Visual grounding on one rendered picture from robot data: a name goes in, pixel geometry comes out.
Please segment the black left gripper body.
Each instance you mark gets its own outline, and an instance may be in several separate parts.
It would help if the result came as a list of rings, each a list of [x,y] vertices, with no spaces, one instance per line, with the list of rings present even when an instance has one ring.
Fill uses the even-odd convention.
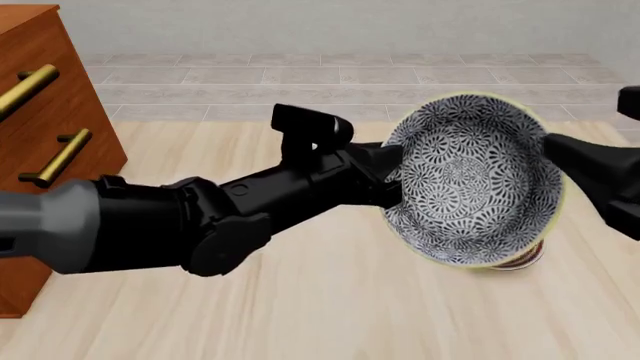
[[[350,170],[342,205],[382,206],[384,180],[396,169],[396,162],[374,162],[373,149],[378,144],[349,143],[345,147]]]

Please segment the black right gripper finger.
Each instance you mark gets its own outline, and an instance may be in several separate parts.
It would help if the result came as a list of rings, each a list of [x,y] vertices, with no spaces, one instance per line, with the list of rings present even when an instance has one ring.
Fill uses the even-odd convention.
[[[544,156],[571,179],[598,179],[598,162],[594,156],[600,146],[563,134],[543,138]]]

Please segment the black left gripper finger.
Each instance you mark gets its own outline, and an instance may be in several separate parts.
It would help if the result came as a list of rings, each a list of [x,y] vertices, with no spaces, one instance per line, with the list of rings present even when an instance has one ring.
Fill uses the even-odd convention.
[[[389,176],[384,180],[382,206],[397,206],[402,202],[402,182]]]
[[[401,162],[403,158],[403,148],[399,145],[384,146],[379,143],[373,149],[372,155],[374,162]]]

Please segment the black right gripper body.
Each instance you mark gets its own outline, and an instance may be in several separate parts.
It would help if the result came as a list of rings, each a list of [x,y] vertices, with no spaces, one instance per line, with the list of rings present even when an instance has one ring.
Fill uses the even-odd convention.
[[[608,227],[640,241],[640,148],[599,148],[604,152],[608,191],[601,217]]]

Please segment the black white patterned bowl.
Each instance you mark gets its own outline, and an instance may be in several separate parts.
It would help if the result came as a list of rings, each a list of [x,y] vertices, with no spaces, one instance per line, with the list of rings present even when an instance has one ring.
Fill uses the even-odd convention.
[[[564,200],[564,176],[542,154],[545,135],[535,113],[499,95],[428,101],[386,141],[403,148],[389,175],[402,182],[402,202],[384,212],[387,224],[446,266],[490,269],[521,257],[544,240]]]

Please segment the wooden cabinet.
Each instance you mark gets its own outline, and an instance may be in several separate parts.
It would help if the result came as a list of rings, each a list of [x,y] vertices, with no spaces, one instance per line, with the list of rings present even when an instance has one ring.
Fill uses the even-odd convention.
[[[127,161],[57,5],[0,4],[0,319],[78,272],[100,224],[92,179]]]

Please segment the plate with red rings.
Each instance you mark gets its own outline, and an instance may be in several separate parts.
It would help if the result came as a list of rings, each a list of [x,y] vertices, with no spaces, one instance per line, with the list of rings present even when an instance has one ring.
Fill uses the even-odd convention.
[[[524,269],[536,263],[542,257],[543,254],[544,254],[544,240],[541,240],[529,251],[522,254],[521,257],[515,258],[514,260],[508,261],[507,263],[502,263],[498,266],[491,266],[490,269],[498,270],[498,271],[513,271],[513,270]]]

